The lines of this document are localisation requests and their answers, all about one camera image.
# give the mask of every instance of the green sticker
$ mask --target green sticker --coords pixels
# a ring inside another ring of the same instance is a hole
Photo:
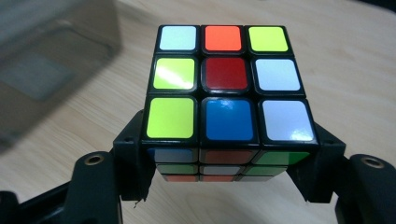
[[[192,164],[159,164],[157,169],[163,175],[192,175],[197,173],[198,168]]]
[[[287,169],[286,166],[252,166],[245,175],[280,175]]]
[[[281,27],[250,27],[251,48],[255,51],[287,51],[286,37]]]
[[[189,58],[161,58],[154,73],[154,88],[190,90],[194,86],[195,60]]]
[[[255,162],[260,165],[292,165],[309,155],[308,152],[274,152],[269,151]]]
[[[191,138],[194,133],[194,101],[191,98],[154,98],[148,114],[150,138]]]

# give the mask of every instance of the cube side face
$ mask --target cube side face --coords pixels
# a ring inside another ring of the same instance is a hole
[[[197,182],[198,175],[163,175],[163,179],[168,182]]]
[[[297,63],[292,58],[255,58],[251,61],[255,91],[268,98],[305,98]]]
[[[293,56],[284,26],[245,26],[250,55]]]
[[[287,166],[252,165],[247,167],[242,174],[248,176],[275,176],[282,174],[287,169]]]
[[[242,55],[246,52],[245,31],[240,25],[203,25],[202,52],[205,55]]]
[[[197,162],[198,148],[190,147],[149,147],[149,156],[155,162]]]
[[[202,182],[233,182],[237,175],[201,175]]]
[[[161,25],[158,28],[155,54],[198,54],[200,27],[197,25]]]
[[[273,176],[269,175],[240,175],[236,179],[239,182],[265,182],[272,179]]]
[[[254,164],[259,165],[293,165],[310,155],[306,151],[263,151],[257,155]]]
[[[258,149],[201,148],[200,162],[206,164],[246,164],[259,152]]]
[[[198,173],[196,164],[158,163],[157,170],[162,175],[195,175]]]
[[[202,175],[239,175],[245,169],[239,165],[202,165],[200,173]]]

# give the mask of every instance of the black holder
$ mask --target black holder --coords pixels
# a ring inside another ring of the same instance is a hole
[[[120,197],[146,200],[155,172],[154,162],[138,144],[142,120],[139,111],[110,152],[79,159],[71,182],[21,204],[13,192],[0,191],[0,224],[121,223]],[[287,170],[304,199],[329,203],[335,192],[339,223],[394,223],[395,168],[367,155],[348,160],[346,144],[317,124],[316,128],[318,153]]]

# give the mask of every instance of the wooden table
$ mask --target wooden table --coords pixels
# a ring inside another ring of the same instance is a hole
[[[157,27],[164,23],[280,24],[288,28],[315,122],[346,155],[396,165],[396,15],[347,0],[117,3],[123,49],[115,61],[0,154],[0,189],[24,202],[68,181],[75,161],[112,141],[143,108]],[[306,203],[286,174],[263,183],[168,183],[123,203],[125,223],[336,223],[334,205]]]

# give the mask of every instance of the cube top face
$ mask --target cube top face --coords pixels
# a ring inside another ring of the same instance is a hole
[[[195,53],[199,49],[199,26],[162,25],[159,27],[155,53]]]
[[[305,98],[303,84],[293,59],[252,61],[255,90],[268,97]]]
[[[247,46],[253,55],[292,55],[285,27],[247,26]]]
[[[198,60],[191,56],[153,59],[148,94],[192,93],[197,89]]]
[[[264,145],[318,143],[306,100],[263,100],[260,107]]]
[[[202,108],[202,145],[230,142],[258,144],[253,105],[244,98],[205,98]]]
[[[196,135],[196,101],[190,97],[153,97],[148,100],[150,139],[192,139]]]
[[[283,26],[162,25],[140,144],[167,181],[264,181],[318,148]]]
[[[210,57],[202,62],[201,83],[209,94],[244,94],[250,88],[249,75],[243,58]]]
[[[243,26],[202,26],[203,53],[240,55],[246,51]]]

